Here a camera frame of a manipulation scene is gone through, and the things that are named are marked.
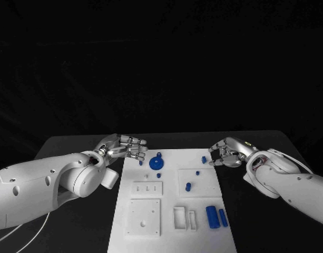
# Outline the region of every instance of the blue object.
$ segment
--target blue object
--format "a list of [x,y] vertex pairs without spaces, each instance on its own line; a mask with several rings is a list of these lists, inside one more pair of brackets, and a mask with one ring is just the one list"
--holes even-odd
[[192,184],[186,183],[186,191],[190,191]]
[[206,211],[206,216],[207,216],[207,222],[209,222],[209,227],[210,228],[219,228],[219,220],[218,220],[218,215],[216,215],[216,207],[209,206],[205,208]]
[[223,209],[219,209],[219,216],[220,216],[223,227],[228,227],[228,220],[226,220],[226,216],[223,215]]
[[163,168],[163,159],[160,152],[157,153],[156,157],[150,159],[148,165],[153,170],[160,170]]

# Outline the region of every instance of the black table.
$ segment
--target black table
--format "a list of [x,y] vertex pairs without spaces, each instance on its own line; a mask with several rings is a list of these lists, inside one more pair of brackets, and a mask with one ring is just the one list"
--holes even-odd
[[[280,131],[127,134],[147,140],[148,149],[209,148],[225,137],[246,140],[259,150],[274,148],[304,160]],[[105,135],[52,137],[35,159],[91,150]],[[122,159],[109,166],[121,176]],[[216,167],[236,252],[323,252],[323,224],[282,199],[271,199],[243,181],[245,166]],[[22,252],[107,252],[120,179],[86,198],[69,201],[49,214],[40,234]],[[23,224],[0,242],[0,252],[16,252],[35,236],[46,216]],[[13,228],[0,230],[0,237]]]

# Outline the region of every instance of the robotic arm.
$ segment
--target robotic arm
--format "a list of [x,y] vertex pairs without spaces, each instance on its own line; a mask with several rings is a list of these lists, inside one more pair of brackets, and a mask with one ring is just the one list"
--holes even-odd
[[323,177],[291,158],[310,172],[301,173],[282,153],[274,149],[259,151],[238,138],[226,137],[209,148],[209,152],[213,150],[219,150],[220,159],[209,165],[235,168],[245,161],[243,180],[262,194],[274,199],[281,197],[288,205],[323,223]]
[[144,140],[112,134],[92,151],[14,164],[0,170],[0,229],[17,226],[68,201],[85,198],[99,184],[111,189],[118,174],[107,168],[118,157],[144,160]]

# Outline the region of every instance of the white cable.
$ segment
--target white cable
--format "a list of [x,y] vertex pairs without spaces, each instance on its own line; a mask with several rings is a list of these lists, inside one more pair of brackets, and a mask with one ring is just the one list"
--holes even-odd
[[307,166],[297,160],[294,159],[291,156],[288,156],[287,154],[284,154],[282,152],[277,151],[280,154],[282,154],[287,158],[290,158],[307,171],[310,174],[313,174],[311,170],[307,168]]
[[[40,227],[40,229],[39,229],[39,231],[37,231],[37,234],[39,234],[39,232],[42,231],[42,228],[43,228],[43,226],[45,226],[45,224],[46,224],[47,218],[49,218],[49,213],[47,213],[46,220],[45,220],[45,222],[43,222],[43,225],[42,225],[42,227]],[[19,226],[7,233],[7,235],[4,235],[4,236],[0,238],[0,241],[4,240],[4,239],[11,235],[11,233],[20,228],[22,225],[19,225]]]
[[[47,216],[46,216],[46,220],[45,220],[45,222],[43,222],[43,224],[42,224],[42,227],[40,227],[40,229],[39,229],[39,231],[37,231],[37,234],[39,234],[39,232],[42,231],[42,228],[43,228],[43,226],[45,226],[45,224],[46,224],[47,218],[49,218],[49,213],[47,213]],[[35,240],[37,234],[35,235],[35,237],[32,238],[32,240],[27,242],[27,244],[24,245],[24,247],[26,247],[26,246],[30,244],[30,242]]]
[[10,236],[10,234],[20,228],[20,226],[22,226],[22,225],[19,225],[19,226],[7,233],[7,235],[4,235],[4,236],[0,238],[0,241],[4,240],[4,239]]

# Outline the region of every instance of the dark backdrop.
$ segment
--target dark backdrop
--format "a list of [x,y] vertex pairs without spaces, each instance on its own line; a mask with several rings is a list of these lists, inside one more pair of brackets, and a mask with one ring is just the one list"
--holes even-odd
[[53,135],[235,130],[323,175],[323,1],[0,0],[0,167]]

